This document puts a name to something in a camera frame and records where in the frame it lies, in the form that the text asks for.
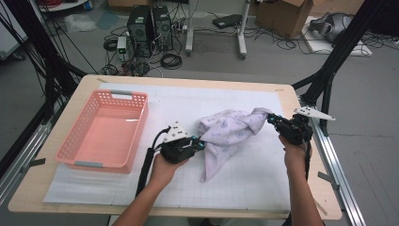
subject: crumpled towel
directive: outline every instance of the crumpled towel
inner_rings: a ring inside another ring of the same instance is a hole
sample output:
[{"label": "crumpled towel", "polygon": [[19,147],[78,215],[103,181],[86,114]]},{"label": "crumpled towel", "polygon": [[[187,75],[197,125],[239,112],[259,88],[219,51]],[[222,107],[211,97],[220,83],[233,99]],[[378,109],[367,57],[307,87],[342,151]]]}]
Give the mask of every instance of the crumpled towel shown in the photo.
[{"label": "crumpled towel", "polygon": [[215,176],[223,164],[238,151],[238,144],[261,131],[267,108],[257,107],[251,114],[238,110],[226,110],[196,121],[196,126],[205,141],[205,171],[200,181],[206,182]]},{"label": "crumpled towel", "polygon": [[68,33],[91,31],[96,29],[96,23],[85,14],[72,14],[64,18]]}]

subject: pink plastic basket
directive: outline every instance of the pink plastic basket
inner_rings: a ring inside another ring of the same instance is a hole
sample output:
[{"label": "pink plastic basket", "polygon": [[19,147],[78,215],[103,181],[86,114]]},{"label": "pink plastic basket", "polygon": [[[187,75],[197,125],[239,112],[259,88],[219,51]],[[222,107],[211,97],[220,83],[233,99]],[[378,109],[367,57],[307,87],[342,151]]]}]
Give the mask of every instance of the pink plastic basket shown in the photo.
[{"label": "pink plastic basket", "polygon": [[147,99],[142,92],[93,91],[56,160],[78,170],[129,173],[148,116]]}]

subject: basket handle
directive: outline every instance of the basket handle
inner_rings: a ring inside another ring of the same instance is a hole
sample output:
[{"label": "basket handle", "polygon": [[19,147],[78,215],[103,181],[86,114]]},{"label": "basket handle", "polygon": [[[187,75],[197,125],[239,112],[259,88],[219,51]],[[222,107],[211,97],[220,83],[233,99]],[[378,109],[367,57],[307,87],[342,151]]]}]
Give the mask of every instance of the basket handle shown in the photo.
[{"label": "basket handle", "polygon": [[110,90],[111,94],[114,95],[125,95],[125,96],[132,96],[131,91],[124,91],[124,90]]},{"label": "basket handle", "polygon": [[102,168],[103,163],[101,162],[88,162],[88,161],[75,161],[75,166],[81,167],[93,167],[93,168]]}]

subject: cardboard box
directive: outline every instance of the cardboard box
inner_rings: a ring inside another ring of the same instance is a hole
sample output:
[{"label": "cardboard box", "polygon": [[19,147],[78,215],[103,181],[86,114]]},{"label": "cardboard box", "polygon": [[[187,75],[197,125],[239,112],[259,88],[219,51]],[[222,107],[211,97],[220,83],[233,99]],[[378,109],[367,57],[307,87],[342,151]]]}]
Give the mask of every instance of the cardboard box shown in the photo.
[{"label": "cardboard box", "polygon": [[256,25],[269,28],[287,39],[299,35],[313,6],[325,0],[279,0],[261,3],[256,14]]},{"label": "cardboard box", "polygon": [[311,9],[312,16],[323,16],[326,12],[343,12],[355,15],[364,0],[326,0]]},{"label": "cardboard box", "polygon": [[259,3],[256,3],[256,0],[250,0],[248,15],[256,16],[258,8],[259,8]]},{"label": "cardboard box", "polygon": [[134,5],[152,6],[152,0],[108,0],[108,6],[111,8],[131,8]]}]

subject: hand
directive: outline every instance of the hand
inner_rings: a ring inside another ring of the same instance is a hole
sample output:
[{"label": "hand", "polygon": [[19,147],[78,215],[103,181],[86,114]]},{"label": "hand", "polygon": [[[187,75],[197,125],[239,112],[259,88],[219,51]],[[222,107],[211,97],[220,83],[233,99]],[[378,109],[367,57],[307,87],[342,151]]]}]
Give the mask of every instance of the hand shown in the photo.
[{"label": "hand", "polygon": [[293,173],[305,173],[305,145],[294,145],[290,143],[285,137],[282,135],[279,136],[279,140],[282,145],[284,145],[284,162],[287,167],[287,173],[289,175]]},{"label": "hand", "polygon": [[188,162],[188,159],[178,164],[172,164],[165,160],[164,156],[157,154],[153,160],[149,186],[154,186],[159,190],[164,189],[173,179],[176,169],[186,162]]}]

